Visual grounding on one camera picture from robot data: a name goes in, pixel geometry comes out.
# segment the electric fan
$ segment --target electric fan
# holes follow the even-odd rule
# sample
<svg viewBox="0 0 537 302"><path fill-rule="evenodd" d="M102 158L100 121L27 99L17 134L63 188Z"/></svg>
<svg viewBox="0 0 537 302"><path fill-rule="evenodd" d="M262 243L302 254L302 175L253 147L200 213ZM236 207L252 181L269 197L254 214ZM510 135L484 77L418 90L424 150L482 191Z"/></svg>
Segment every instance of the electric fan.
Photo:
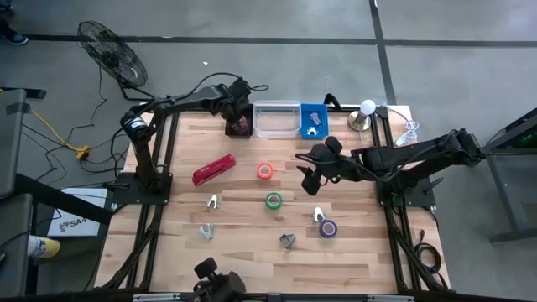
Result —
<svg viewBox="0 0 537 302"><path fill-rule="evenodd" d="M77 36L87 54L108 75L116 79L125 99L129 101L151 101L154 99L153 95L139 89L145 85L148 79L148 73L143 67L142 61L109 28L95 21L85 21L78 25ZM149 96L150 99L128 97L126 89L138 91Z"/></svg>

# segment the concrete floor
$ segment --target concrete floor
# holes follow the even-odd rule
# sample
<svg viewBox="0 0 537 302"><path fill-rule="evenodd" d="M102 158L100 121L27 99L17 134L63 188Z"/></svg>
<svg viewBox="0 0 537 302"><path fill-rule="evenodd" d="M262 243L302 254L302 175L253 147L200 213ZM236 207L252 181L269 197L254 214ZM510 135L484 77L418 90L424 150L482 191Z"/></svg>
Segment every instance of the concrete floor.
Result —
<svg viewBox="0 0 537 302"><path fill-rule="evenodd" d="M120 35L375 39L367 0L18 0L13 27L26 34L75 34L80 21L96 20ZM532 0L378 0L385 39L465 41L536 41L537 3ZM149 73L144 87L156 94L180 94L202 76L230 71L252 84L269 84L254 93L260 99L321 102L327 92L342 102L371 98L385 102L378 49L342 44L185 44L133 43ZM535 107L536 48L387 47L387 58L400 105L410 105L420 122L419 139L466 128L485 143L497 129ZM48 96L29 101L33 109L66 135L89 122L98 94L98 68L73 42L30 41L24 47L0 45L0 86L43 88ZM216 78L214 82L231 82ZM95 127L75 133L74 145L109 139L119 118L132 106L116 82L104 74L108 98ZM47 133L33 116L25 123ZM36 135L46 148L54 145ZM116 149L127 147L119 139ZM55 187L113 179L88 174L74 154L59 150L67 176ZM108 156L95 150L94 160ZM110 168L111 163L90 166ZM23 138L19 172L38 177L48 169L44 150ZM61 177L60 170L42 179ZM507 218L486 163L474 169L450 168L435 189L441 238L453 289L515 299L537 299L537 240L492 246L488 238L508 230ZM80 290L96 255L46 265L40 291Z"/></svg>

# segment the fan stand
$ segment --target fan stand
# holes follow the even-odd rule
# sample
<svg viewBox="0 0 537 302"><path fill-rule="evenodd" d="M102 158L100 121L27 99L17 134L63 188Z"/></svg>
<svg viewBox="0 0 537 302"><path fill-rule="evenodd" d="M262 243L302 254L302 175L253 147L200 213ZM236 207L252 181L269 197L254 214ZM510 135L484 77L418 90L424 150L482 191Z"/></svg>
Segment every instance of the fan stand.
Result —
<svg viewBox="0 0 537 302"><path fill-rule="evenodd" d="M152 100L155 99L154 95L146 91L143 91L135 86L130 85L127 81L117 81L117 83L119 85L119 89L121 89L121 93L123 94L123 98L125 100L136 101L136 102L151 102ZM130 97L127 95L127 92L126 92L127 89L132 89L134 91L137 91L145 96L149 96L149 98Z"/></svg>

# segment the wooden table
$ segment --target wooden table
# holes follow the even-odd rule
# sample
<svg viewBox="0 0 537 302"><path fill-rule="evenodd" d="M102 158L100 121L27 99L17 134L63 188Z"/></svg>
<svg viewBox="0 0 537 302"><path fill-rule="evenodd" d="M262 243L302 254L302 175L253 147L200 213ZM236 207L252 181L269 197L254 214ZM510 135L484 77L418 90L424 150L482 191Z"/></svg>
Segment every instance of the wooden table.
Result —
<svg viewBox="0 0 537 302"><path fill-rule="evenodd" d="M410 118L409 107L393 109ZM347 116L331 113L329 123L330 135L341 141L342 153L349 155L351 149L361 148L362 143L358 134L349 130ZM389 120L397 139L406 131L404 119L391 112ZM152 291L191 291L198 281L193 268L214 257L219 271L238 273L250 293L397 292L386 220L383 209L377 205L373 182L342 181L321 187L317 196L309 196L300 186L303 175L295 168L306 164L295 159L294 154L308 152L321 141L254 136L249 140L231 139L224 135L224 124L221 118L204 112L180 115L171 166L174 183L169 204L164 208ZM379 132L383 133L380 123ZM370 132L362 138L367 146L373 146ZM225 154L233 154L237 165L195 187L192 172ZM262 162L273 165L272 179L257 177L256 168ZM126 170L132 171L135 166L131 150ZM283 196L279 210L265 207L264 199L270 192ZM212 194L220 195L222 203L219 209L209 211L206 203ZM316 206L338 225L335 238L320 236L318 225L312 220ZM96 286L106 283L131 252L139 212L140 206L126 206L112 218ZM409 221L414 244L420 230L425 230L425 242L442 254L430 213L409 208ZM211 241L198 233L198 228L207 222L215 226ZM279 237L290 233L296 235L296 242L289 251L282 247ZM407 259L403 255L401 258L405 280L410 284ZM141 259L137 283L143 274L145 255ZM444 263L441 273L447 278Z"/></svg>

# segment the tape roll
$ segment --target tape roll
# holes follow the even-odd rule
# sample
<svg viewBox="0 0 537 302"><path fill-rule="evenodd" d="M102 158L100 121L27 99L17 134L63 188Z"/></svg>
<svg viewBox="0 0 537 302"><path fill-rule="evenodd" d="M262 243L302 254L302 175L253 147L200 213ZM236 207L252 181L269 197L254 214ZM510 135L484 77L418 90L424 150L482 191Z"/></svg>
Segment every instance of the tape roll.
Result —
<svg viewBox="0 0 537 302"><path fill-rule="evenodd" d="M258 166L258 176L260 179L267 180L272 177L274 169L269 163L262 163Z"/></svg>
<svg viewBox="0 0 537 302"><path fill-rule="evenodd" d="M325 220L319 226L319 233L324 238L332 238L337 234L337 224L334 221Z"/></svg>
<svg viewBox="0 0 537 302"><path fill-rule="evenodd" d="M265 205L270 210L276 210L279 209L282 206L282 196L278 193L270 193L267 195L267 198L265 198Z"/></svg>

